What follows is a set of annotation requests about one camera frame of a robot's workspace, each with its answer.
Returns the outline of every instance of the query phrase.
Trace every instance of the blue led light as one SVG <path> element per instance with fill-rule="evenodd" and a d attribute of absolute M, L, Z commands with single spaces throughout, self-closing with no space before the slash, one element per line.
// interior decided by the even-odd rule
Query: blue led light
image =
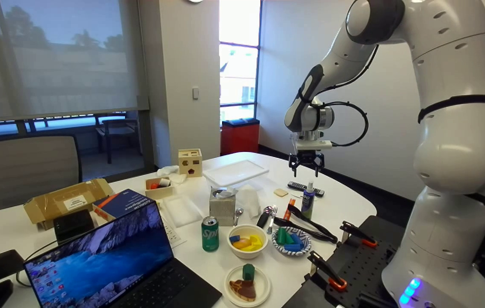
<path fill-rule="evenodd" d="M 419 285 L 421 284 L 421 281 L 419 281 L 419 279 L 417 278 L 414 278 L 412 279 L 412 281 L 410 282 L 410 287 L 414 288 L 414 289 L 417 289 L 419 287 Z"/>
<path fill-rule="evenodd" d="M 404 291 L 404 294 L 408 297 L 412 297 L 414 293 L 415 293 L 415 290 L 410 287 L 406 288 Z"/>
<path fill-rule="evenodd" d="M 409 301 L 410 301 L 410 298 L 405 295 L 402 295 L 399 300 L 400 304 L 403 304 L 403 305 L 408 304 Z"/>

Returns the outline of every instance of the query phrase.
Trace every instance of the laptop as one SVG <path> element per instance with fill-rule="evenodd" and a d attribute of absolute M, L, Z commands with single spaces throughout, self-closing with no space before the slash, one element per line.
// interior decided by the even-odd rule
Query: laptop
<path fill-rule="evenodd" d="M 155 202 L 24 268 L 43 308 L 210 308 L 221 297 L 174 258 Z"/>

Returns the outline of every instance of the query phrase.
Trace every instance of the white table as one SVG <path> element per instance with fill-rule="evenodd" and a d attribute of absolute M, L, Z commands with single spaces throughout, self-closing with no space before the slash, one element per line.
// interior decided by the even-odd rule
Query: white table
<path fill-rule="evenodd" d="M 270 170 L 267 174 L 246 183 L 258 190 L 262 208 L 271 204 L 278 205 L 278 216 L 280 217 L 284 215 L 289 199 L 293 196 L 288 194 L 283 198 L 277 197 L 273 194 L 274 189 L 282 188 L 295 195 L 301 195 L 300 192 L 287 189 L 286 184 L 290 180 L 306 184 L 309 179 L 314 180 L 316 188 L 325 191 L 323 198 L 315 199 L 313 220 L 328 228 L 338 238 L 342 236 L 342 230 L 339 227 L 343 220 L 360 225 L 368 216 L 377 214 L 370 201 L 325 175 L 319 174 L 318 178 L 315 178 L 314 171 L 309 168 L 299 167 L 297 178 L 294 179 L 293 172 L 288 167 L 288 162 L 278 158 L 247 152 L 236 153 L 205 160 L 203 169 L 224 166 L 239 160 L 251 160 Z M 144 193 L 145 180 L 153 175 L 142 175 L 114 182 L 111 183 L 111 187 L 115 192 L 130 188 L 138 193 Z M 174 193 L 187 195 L 203 213 L 208 213 L 210 187 L 204 177 L 187 179 L 182 185 L 175 188 Z M 296 200 L 296 205 L 300 207 L 301 199 L 296 198 Z M 250 219 L 248 214 L 244 213 L 239 224 L 255 224 L 256 221 L 257 218 Z M 103 224 L 105 221 L 97 218 L 97 222 Z M 231 253 L 226 243 L 229 227 L 220 227 L 220 247 L 215 252 L 207 253 L 202 249 L 200 230 L 200 222 L 177 228 L 176 232 L 182 238 L 187 239 L 187 242 L 174 248 L 174 256 L 222 293 L 226 292 L 223 287 L 225 275 L 233 267 L 250 262 L 261 268 L 272 282 L 271 294 L 268 300 L 262 304 L 262 307 L 279 308 L 285 304 L 299 289 L 303 282 L 303 276 L 309 272 L 311 267 L 311 263 L 305 257 L 286 257 L 279 253 L 272 243 L 269 243 L 260 256 L 251 261 L 239 259 Z M 55 239 L 53 230 L 38 231 L 37 227 L 32 225 L 27 218 L 23 207 L 17 206 L 0 210 L 0 253 L 9 249 L 16 249 L 25 258 L 36 249 Z M 312 241 L 312 249 L 324 258 L 329 257 L 334 248 L 334 245 L 330 242 Z M 4 307 L 37 308 L 39 304 L 33 290 L 17 284 L 14 277 L 11 277 L 11 279 L 15 284 L 14 293 Z M 21 280 L 27 282 L 25 273 L 21 274 Z M 214 307 L 234 308 L 235 306 L 223 296 Z"/>

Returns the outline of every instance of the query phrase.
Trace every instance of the laptop screen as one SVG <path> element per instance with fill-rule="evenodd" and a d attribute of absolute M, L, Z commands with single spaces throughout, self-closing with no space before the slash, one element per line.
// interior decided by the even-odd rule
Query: laptop screen
<path fill-rule="evenodd" d="M 44 308 L 102 307 L 173 258 L 156 203 L 25 263 Z"/>

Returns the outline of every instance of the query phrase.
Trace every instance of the green soda can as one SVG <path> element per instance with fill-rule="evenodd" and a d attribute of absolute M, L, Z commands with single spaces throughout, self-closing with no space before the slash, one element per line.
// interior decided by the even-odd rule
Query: green soda can
<path fill-rule="evenodd" d="M 213 252 L 219 248 L 219 224 L 213 216 L 204 218 L 201 224 L 202 249 Z"/>

